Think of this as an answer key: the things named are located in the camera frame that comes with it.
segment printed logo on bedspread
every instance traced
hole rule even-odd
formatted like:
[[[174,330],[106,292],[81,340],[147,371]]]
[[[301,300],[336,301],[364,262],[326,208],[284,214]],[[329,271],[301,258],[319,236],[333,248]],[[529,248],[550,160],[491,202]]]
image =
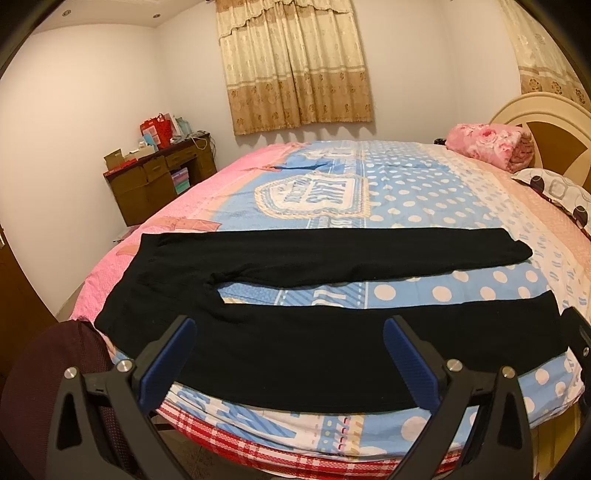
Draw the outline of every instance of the printed logo on bedspread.
[[[282,219],[365,217],[370,210],[367,180],[358,175],[296,175],[257,187],[255,200],[264,214]]]
[[[301,155],[309,160],[320,160],[321,158],[340,160],[344,158],[356,158],[357,153],[358,152],[351,147],[330,147],[304,150],[301,152]]]

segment wooden headboard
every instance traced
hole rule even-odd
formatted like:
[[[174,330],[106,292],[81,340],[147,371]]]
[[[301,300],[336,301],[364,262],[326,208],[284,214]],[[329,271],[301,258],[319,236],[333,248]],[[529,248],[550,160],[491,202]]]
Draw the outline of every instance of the wooden headboard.
[[[528,93],[505,105],[491,123],[531,131],[532,166],[564,175],[591,193],[591,113],[580,105],[554,93]]]

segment red gift bag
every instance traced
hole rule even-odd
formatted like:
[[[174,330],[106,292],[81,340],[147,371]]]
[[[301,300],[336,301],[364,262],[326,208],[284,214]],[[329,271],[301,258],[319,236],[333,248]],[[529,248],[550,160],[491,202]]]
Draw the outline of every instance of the red gift bag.
[[[170,120],[167,120],[163,114],[146,120],[140,125],[139,129],[142,135],[152,135],[152,139],[158,145],[158,148],[162,149],[170,146],[170,140],[173,137],[173,126]]]

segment red plaid pattern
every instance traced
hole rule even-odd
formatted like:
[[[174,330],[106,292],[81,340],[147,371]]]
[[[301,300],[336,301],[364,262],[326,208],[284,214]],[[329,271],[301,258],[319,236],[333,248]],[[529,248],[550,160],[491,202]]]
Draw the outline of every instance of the red plaid pattern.
[[[375,480],[387,478],[401,459],[379,462],[347,462],[282,452],[243,440],[195,418],[165,401],[158,413],[178,431],[202,447],[242,465],[309,480]],[[451,470],[460,452],[450,453],[438,473]]]

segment floral curtain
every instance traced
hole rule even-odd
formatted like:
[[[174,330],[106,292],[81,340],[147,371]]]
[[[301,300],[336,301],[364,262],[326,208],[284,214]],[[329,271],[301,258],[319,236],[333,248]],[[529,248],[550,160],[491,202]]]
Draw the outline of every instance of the floral curtain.
[[[515,0],[499,0],[521,75],[521,92],[563,95],[591,111],[589,95],[546,29]]]
[[[217,0],[234,133],[371,122],[350,0]]]

